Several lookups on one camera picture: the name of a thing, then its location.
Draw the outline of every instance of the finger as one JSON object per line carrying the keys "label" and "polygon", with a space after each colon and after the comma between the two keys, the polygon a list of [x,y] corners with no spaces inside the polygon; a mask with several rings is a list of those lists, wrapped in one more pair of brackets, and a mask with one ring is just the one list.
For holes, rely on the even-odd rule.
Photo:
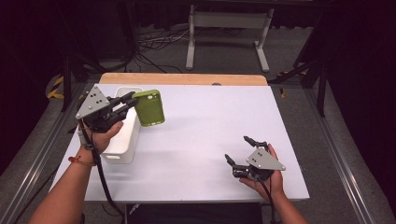
{"label": "finger", "polygon": [[256,188],[256,186],[254,185],[254,182],[252,180],[250,180],[250,179],[241,177],[241,178],[239,178],[239,182],[245,184],[246,186],[248,186],[248,187],[250,187],[252,189]]}
{"label": "finger", "polygon": [[275,152],[274,148],[272,147],[272,145],[268,144],[268,148],[270,149],[271,156],[273,156],[277,160],[277,155],[276,155],[276,152]]}
{"label": "finger", "polygon": [[107,131],[106,134],[108,134],[108,137],[112,138],[117,133],[120,132],[122,126],[123,126],[123,122],[122,121],[118,121],[117,123],[113,124],[113,126],[111,126],[111,128]]}

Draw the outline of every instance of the forearm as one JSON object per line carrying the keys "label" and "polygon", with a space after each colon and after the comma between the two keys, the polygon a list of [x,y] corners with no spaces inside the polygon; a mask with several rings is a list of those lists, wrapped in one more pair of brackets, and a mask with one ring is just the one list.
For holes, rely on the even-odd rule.
{"label": "forearm", "polygon": [[308,223],[284,193],[273,196],[274,206],[284,224]]}
{"label": "forearm", "polygon": [[[92,163],[90,151],[81,148],[77,157]],[[30,223],[79,223],[91,166],[72,162],[49,195],[38,206]]]}

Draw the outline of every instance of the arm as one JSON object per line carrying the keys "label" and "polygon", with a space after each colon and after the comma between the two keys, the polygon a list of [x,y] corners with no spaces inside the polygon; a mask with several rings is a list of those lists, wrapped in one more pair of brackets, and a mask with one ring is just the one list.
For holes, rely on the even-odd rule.
{"label": "arm", "polygon": [[[103,152],[123,123],[117,122],[107,133],[94,133],[93,142]],[[76,158],[93,163],[92,153],[81,146]],[[62,177],[33,213],[29,223],[79,223],[92,167],[70,163]]]}
{"label": "arm", "polygon": [[[269,145],[270,153],[277,159],[276,153],[271,145]],[[262,185],[255,186],[254,182],[247,178],[240,178],[241,183],[246,184],[248,187],[256,190],[265,200],[269,201]],[[300,214],[296,207],[289,201],[283,191],[283,177],[280,171],[274,171],[271,175],[271,181],[267,179],[264,182],[268,189],[271,189],[271,197],[274,201],[274,206],[280,216],[280,220],[284,224],[305,224],[308,223],[306,219]]]}

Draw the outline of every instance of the green object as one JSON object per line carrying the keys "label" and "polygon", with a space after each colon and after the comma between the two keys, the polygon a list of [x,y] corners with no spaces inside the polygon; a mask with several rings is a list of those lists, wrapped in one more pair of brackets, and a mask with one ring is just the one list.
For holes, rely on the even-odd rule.
{"label": "green object", "polygon": [[139,103],[134,109],[142,126],[148,127],[165,122],[163,102],[159,91],[136,92],[132,97],[139,99]]}

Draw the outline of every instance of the wooden table edge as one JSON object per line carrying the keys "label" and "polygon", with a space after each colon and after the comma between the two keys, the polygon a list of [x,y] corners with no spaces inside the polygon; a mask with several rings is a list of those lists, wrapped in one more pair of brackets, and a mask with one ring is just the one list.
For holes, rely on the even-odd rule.
{"label": "wooden table edge", "polygon": [[104,73],[100,84],[268,86],[262,75]]}

